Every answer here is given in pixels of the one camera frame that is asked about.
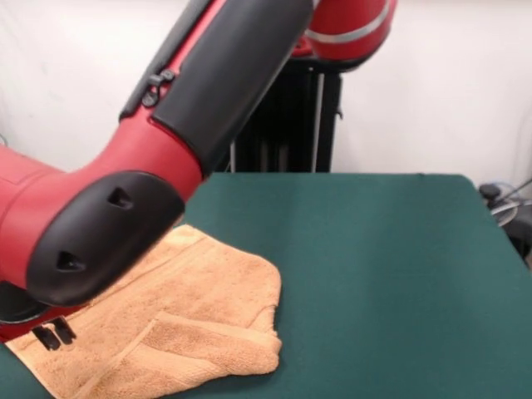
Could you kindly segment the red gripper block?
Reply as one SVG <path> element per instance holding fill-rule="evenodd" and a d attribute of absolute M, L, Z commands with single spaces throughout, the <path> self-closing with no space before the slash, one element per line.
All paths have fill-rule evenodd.
<path fill-rule="evenodd" d="M 42 315 L 22 323 L 1 322 L 1 342 L 10 342 L 26 333 L 32 333 L 47 350 L 57 350 L 62 343 L 72 344 L 76 334 L 66 317 L 81 309 L 82 306 L 49 308 Z"/>

